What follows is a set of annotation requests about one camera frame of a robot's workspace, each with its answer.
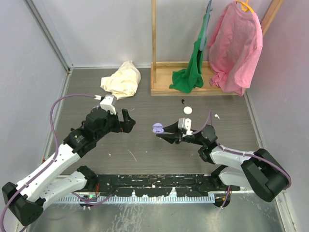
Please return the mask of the purple earbud charging case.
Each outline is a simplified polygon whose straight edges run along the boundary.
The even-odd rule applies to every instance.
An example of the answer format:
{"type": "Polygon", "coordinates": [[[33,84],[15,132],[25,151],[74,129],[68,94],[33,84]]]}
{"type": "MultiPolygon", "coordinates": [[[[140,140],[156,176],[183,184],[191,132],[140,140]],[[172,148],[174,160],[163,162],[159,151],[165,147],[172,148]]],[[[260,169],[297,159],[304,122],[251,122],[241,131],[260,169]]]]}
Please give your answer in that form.
{"type": "Polygon", "coordinates": [[[154,123],[153,124],[152,132],[155,134],[163,134],[164,133],[164,127],[161,123],[154,123]]]}

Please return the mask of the cream cloth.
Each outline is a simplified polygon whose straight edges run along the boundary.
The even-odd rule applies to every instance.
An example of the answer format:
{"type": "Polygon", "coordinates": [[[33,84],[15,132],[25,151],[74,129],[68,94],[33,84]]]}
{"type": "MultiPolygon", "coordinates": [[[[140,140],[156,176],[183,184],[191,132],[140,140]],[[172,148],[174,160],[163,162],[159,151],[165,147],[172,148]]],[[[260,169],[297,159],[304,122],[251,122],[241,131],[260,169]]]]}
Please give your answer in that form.
{"type": "Polygon", "coordinates": [[[100,87],[121,100],[135,95],[140,80],[141,74],[130,60],[124,62],[111,76],[102,77],[100,87]]]}

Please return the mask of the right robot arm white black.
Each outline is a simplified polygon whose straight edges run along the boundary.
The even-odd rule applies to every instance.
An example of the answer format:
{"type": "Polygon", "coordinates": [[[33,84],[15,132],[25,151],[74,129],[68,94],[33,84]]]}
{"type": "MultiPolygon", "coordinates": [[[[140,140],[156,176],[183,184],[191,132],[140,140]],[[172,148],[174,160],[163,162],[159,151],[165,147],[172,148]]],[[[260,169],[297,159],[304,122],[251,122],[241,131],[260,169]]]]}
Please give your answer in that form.
{"type": "Polygon", "coordinates": [[[212,186],[223,190],[227,186],[251,189],[265,202],[271,202],[282,190],[291,186],[289,174],[265,149],[255,152],[240,151],[220,144],[212,125],[200,131],[186,130],[178,123],[162,129],[156,136],[170,144],[181,142],[200,145],[199,156],[204,162],[219,165],[222,170],[215,175],[212,186]]]}

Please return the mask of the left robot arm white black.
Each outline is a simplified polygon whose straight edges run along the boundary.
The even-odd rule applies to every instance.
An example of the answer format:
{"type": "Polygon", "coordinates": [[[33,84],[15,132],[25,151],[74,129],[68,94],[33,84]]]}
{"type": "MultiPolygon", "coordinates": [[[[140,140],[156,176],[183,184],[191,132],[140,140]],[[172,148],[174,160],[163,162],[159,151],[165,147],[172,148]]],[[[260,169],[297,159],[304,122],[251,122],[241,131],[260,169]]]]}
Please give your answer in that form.
{"type": "Polygon", "coordinates": [[[128,110],[122,109],[122,115],[124,120],[120,121],[117,114],[100,107],[92,109],[80,127],[71,129],[53,156],[18,183],[7,182],[2,187],[6,208],[23,226],[35,222],[49,205],[62,196],[81,189],[95,189],[98,177],[87,166],[79,167],[62,180],[56,181],[56,178],[94,149],[108,133],[130,133],[136,122],[128,110]]]}

